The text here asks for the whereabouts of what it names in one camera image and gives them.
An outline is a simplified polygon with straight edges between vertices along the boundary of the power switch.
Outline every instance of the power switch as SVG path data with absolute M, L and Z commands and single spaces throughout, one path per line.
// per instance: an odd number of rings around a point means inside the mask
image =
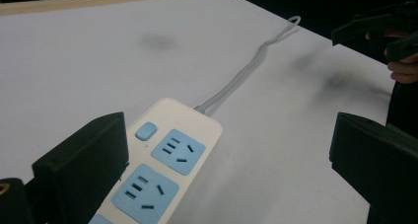
M 156 131 L 157 125 L 152 122 L 146 122 L 136 130 L 135 136 L 141 141 L 148 141 Z

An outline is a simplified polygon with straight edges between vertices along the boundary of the white table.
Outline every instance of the white table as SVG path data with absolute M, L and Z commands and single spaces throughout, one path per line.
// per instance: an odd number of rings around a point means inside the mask
M 244 0 L 145 0 L 0 17 L 0 178 L 90 120 L 154 102 L 194 107 L 286 21 Z M 328 161 L 338 112 L 384 123 L 384 65 L 297 27 L 208 115 L 221 140 L 173 223 L 365 224 Z

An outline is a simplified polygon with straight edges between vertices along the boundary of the power cord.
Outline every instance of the power cord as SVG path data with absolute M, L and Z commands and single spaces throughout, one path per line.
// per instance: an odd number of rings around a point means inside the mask
M 207 100 L 206 102 L 204 102 L 202 105 L 197 106 L 196 108 L 194 108 L 195 110 L 197 110 L 198 112 L 201 112 L 203 114 L 206 113 L 206 110 L 208 110 L 210 107 L 212 107 L 216 102 L 218 102 L 219 100 L 221 100 L 225 95 L 227 95 L 229 92 L 231 92 L 231 90 L 233 90 L 237 84 L 239 84 L 239 82 L 243 79 L 243 77 L 245 76 L 245 74 L 250 71 L 252 68 L 255 68 L 256 66 L 258 66 L 261 61 L 262 61 L 262 57 L 265 55 L 265 52 L 267 50 L 267 47 L 270 44 L 276 43 L 277 41 L 279 41 L 279 39 L 288 31 L 290 31 L 294 26 L 298 25 L 299 22 L 301 21 L 301 17 L 299 16 L 294 16 L 290 19 L 288 19 L 288 23 L 290 23 L 290 25 L 288 25 L 285 29 L 282 30 L 282 32 L 280 32 L 276 37 L 266 41 L 265 43 L 263 43 L 257 50 L 255 56 L 252 58 L 252 60 L 249 62 L 249 64 L 247 64 L 232 80 L 231 82 L 225 86 L 221 91 L 219 91 L 217 94 L 215 94 L 212 98 L 210 98 L 209 100 Z

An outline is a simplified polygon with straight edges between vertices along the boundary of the power strip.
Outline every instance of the power strip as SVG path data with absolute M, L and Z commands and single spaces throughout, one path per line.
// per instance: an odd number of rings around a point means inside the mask
M 90 223 L 167 223 L 221 134 L 214 119 L 158 101 L 128 127 L 129 166 Z

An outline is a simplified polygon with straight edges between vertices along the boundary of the blue outlet socket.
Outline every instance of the blue outlet socket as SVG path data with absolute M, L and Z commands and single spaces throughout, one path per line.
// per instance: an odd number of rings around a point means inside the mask
M 178 192 L 178 184 L 140 165 L 111 198 L 111 203 L 141 224 L 158 223 Z
M 205 145 L 173 129 L 157 145 L 151 156 L 180 174 L 187 176 L 202 156 L 205 148 Z

